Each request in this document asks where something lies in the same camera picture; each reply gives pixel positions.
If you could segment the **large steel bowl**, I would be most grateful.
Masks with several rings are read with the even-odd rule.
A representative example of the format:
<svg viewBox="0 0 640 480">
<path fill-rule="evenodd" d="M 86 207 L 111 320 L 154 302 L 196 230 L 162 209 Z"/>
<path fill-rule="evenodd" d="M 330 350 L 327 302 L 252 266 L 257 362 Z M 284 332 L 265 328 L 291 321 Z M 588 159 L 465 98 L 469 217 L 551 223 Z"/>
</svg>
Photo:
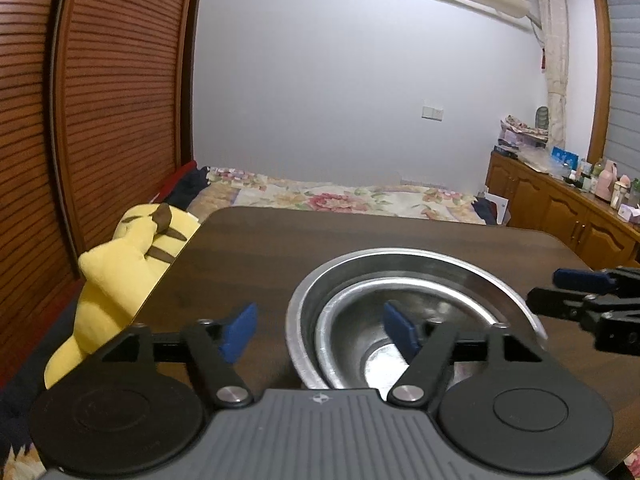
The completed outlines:
<svg viewBox="0 0 640 480">
<path fill-rule="evenodd" d="M 472 292 L 480 301 L 497 311 L 500 321 L 512 333 L 547 344 L 548 336 L 537 315 L 525 300 L 495 275 L 463 260 L 412 248 L 370 248 L 350 252 L 323 263 L 310 272 L 295 289 L 286 312 L 286 343 L 298 376 L 309 389 L 329 387 L 321 374 L 314 350 L 314 329 L 319 314 L 330 298 L 340 290 L 366 278 L 426 278 L 446 281 L 454 289 Z"/>
</svg>

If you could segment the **small steel bowl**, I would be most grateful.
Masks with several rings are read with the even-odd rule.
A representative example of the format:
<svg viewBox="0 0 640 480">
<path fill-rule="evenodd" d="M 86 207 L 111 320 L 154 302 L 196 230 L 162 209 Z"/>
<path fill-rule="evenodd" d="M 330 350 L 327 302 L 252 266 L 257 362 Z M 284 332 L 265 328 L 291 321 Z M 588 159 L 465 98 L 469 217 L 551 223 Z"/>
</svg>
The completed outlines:
<svg viewBox="0 0 640 480">
<path fill-rule="evenodd" d="M 500 321 L 480 296 L 426 278 L 366 278 L 336 292 L 321 310 L 314 350 L 321 374 L 335 389 L 373 388 L 386 396 L 408 364 L 386 335 L 384 304 L 396 301 L 419 322 L 484 328 Z"/>
</svg>

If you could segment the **white tissue box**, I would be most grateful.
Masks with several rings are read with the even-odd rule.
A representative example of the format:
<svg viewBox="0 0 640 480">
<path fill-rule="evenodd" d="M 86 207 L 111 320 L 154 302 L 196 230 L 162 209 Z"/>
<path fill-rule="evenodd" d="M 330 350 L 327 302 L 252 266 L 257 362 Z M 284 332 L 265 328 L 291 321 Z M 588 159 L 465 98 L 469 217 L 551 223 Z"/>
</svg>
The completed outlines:
<svg viewBox="0 0 640 480">
<path fill-rule="evenodd" d="M 640 224 L 640 208 L 631 207 L 628 204 L 621 204 L 617 215 L 627 223 L 638 226 Z"/>
</svg>

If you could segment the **green cap bottle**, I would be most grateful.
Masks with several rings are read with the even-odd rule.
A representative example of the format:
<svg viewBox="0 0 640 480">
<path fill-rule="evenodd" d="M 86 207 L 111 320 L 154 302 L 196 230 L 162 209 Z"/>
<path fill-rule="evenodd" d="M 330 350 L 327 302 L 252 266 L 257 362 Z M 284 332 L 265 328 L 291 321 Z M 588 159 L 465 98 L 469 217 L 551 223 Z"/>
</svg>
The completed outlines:
<svg viewBox="0 0 640 480">
<path fill-rule="evenodd" d="M 635 178 L 630 185 L 627 204 L 632 208 L 640 207 L 640 179 Z"/>
</svg>

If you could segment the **pink thermos bottle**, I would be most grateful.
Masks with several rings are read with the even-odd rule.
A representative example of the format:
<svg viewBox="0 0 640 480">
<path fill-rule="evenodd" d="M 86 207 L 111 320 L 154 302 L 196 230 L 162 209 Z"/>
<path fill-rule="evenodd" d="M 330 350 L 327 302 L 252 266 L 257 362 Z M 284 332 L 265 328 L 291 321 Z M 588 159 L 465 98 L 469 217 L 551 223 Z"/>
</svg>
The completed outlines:
<svg viewBox="0 0 640 480">
<path fill-rule="evenodd" d="M 599 174 L 594 196 L 609 203 L 612 200 L 614 184 L 617 181 L 617 165 L 611 159 L 605 162 Z"/>
</svg>

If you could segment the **wooden sideboard cabinet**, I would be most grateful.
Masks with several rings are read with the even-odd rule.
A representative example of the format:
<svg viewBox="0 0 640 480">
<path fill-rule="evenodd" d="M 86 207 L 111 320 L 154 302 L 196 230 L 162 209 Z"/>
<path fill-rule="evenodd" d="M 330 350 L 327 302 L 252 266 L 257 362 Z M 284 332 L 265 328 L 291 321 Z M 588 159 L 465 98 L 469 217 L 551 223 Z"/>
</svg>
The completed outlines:
<svg viewBox="0 0 640 480">
<path fill-rule="evenodd" d="M 498 152 L 490 155 L 485 185 L 508 201 L 512 228 L 550 234 L 596 270 L 638 268 L 638 226 L 591 194 Z"/>
</svg>

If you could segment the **yellow plush toy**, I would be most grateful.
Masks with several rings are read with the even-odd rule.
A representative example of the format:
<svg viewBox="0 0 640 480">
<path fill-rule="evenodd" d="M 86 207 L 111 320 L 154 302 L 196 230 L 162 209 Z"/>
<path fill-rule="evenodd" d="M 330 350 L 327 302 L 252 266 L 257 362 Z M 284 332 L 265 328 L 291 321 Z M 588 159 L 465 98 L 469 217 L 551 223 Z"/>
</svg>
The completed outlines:
<svg viewBox="0 0 640 480">
<path fill-rule="evenodd" d="M 111 240 L 80 255 L 85 285 L 73 333 L 44 369 L 46 388 L 132 323 L 200 226 L 193 214 L 168 204 L 134 206 L 122 216 Z"/>
</svg>

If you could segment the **blue white box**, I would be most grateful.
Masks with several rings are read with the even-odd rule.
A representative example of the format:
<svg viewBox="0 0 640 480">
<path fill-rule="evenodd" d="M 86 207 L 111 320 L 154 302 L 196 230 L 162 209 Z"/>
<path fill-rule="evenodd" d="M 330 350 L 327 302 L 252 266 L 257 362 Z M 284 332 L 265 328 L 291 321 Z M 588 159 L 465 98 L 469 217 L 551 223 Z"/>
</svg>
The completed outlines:
<svg viewBox="0 0 640 480">
<path fill-rule="evenodd" d="M 554 146 L 551 151 L 551 158 L 561 164 L 562 166 L 569 166 L 571 170 L 576 170 L 578 167 L 579 157 L 573 152 L 563 150 L 558 146 Z"/>
</svg>

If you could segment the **grey window blind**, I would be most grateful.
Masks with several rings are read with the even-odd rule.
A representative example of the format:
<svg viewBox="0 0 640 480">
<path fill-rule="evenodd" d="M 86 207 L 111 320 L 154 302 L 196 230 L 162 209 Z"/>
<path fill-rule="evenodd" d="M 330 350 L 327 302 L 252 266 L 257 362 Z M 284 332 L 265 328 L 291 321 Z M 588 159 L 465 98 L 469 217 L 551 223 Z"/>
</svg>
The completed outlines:
<svg viewBox="0 0 640 480">
<path fill-rule="evenodd" d="M 605 0 L 611 38 L 611 91 L 604 154 L 639 174 L 639 0 Z"/>
</svg>

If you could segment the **stack of folded fabrics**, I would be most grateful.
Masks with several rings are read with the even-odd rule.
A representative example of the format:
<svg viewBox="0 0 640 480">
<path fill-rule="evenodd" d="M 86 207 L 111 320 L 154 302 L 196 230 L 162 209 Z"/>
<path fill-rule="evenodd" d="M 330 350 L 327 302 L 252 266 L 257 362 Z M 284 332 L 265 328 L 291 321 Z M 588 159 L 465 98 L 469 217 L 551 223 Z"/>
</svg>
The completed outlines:
<svg viewBox="0 0 640 480">
<path fill-rule="evenodd" d="M 523 148 L 546 148 L 549 140 L 548 131 L 529 127 L 518 118 L 508 115 L 500 120 L 498 145 L 512 151 Z"/>
</svg>

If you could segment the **floral bed quilt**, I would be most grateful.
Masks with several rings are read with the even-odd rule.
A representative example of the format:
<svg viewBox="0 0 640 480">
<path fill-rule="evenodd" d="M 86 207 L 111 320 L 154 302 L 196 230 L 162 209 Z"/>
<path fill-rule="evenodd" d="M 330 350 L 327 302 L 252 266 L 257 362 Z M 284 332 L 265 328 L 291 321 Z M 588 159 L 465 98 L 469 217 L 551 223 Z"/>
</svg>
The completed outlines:
<svg viewBox="0 0 640 480">
<path fill-rule="evenodd" d="M 370 214 L 481 226 L 496 222 L 487 200 L 446 188 L 403 184 L 347 186 L 214 167 L 207 174 L 206 187 L 192 200 L 188 211 L 204 221 L 213 212 L 229 207 Z"/>
</svg>

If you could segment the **beige curtain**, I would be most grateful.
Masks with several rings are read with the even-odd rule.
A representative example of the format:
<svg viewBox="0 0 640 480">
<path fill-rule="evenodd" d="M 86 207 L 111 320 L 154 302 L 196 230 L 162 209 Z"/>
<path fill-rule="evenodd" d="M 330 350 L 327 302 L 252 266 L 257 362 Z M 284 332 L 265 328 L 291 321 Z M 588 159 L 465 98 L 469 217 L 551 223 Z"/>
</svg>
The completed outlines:
<svg viewBox="0 0 640 480">
<path fill-rule="evenodd" d="M 544 35 L 544 76 L 547 83 L 549 141 L 555 148 L 565 148 L 566 90 L 568 81 L 568 14 L 566 0 L 538 0 L 541 30 Z"/>
</svg>

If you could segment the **wooden louvered wardrobe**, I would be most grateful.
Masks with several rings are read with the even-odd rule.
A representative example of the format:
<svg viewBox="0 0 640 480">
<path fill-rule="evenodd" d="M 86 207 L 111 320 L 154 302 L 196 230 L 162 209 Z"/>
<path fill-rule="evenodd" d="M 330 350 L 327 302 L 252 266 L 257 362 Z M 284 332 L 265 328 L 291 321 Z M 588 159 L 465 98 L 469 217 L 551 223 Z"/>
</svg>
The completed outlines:
<svg viewBox="0 0 640 480">
<path fill-rule="evenodd" d="M 1 377 L 193 157 L 198 0 L 1 0 Z"/>
</svg>

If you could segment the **white wall switch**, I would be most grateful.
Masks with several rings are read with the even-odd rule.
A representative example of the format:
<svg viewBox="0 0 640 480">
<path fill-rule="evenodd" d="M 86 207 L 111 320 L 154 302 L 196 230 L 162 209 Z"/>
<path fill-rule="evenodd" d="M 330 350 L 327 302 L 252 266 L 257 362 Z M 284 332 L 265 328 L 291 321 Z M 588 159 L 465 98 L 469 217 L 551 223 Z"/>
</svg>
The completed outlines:
<svg viewBox="0 0 640 480">
<path fill-rule="evenodd" d="M 423 105 L 421 110 L 421 117 L 423 119 L 441 122 L 444 119 L 444 110 L 438 107 Z"/>
</svg>

